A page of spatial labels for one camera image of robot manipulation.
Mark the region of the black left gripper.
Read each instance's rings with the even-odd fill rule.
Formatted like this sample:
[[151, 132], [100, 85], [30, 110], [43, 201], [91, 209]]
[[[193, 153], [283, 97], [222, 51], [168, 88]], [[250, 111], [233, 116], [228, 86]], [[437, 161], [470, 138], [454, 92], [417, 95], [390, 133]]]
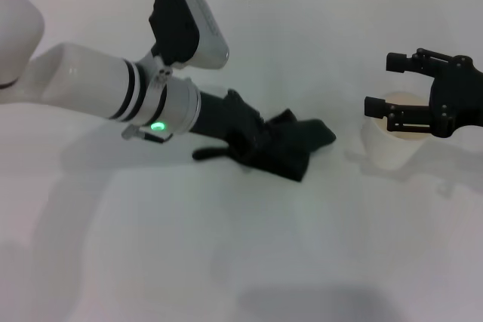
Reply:
[[263, 120], [235, 90], [228, 90], [225, 97], [205, 92], [200, 95], [199, 114], [189, 132], [212, 138], [229, 136], [229, 157], [239, 164], [260, 163], [260, 131], [274, 131], [298, 122], [290, 109]]

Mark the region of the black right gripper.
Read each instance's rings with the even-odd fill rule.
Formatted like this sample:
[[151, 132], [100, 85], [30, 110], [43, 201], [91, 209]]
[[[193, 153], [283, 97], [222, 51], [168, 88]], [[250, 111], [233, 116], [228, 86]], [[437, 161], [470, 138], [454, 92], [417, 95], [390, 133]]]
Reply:
[[413, 72], [435, 78], [429, 107], [399, 105], [365, 97], [365, 116], [386, 118], [389, 132], [432, 133], [436, 137], [448, 138], [459, 128], [482, 126], [482, 72], [474, 67], [471, 57], [450, 57], [418, 48], [410, 57], [388, 53], [386, 71]]

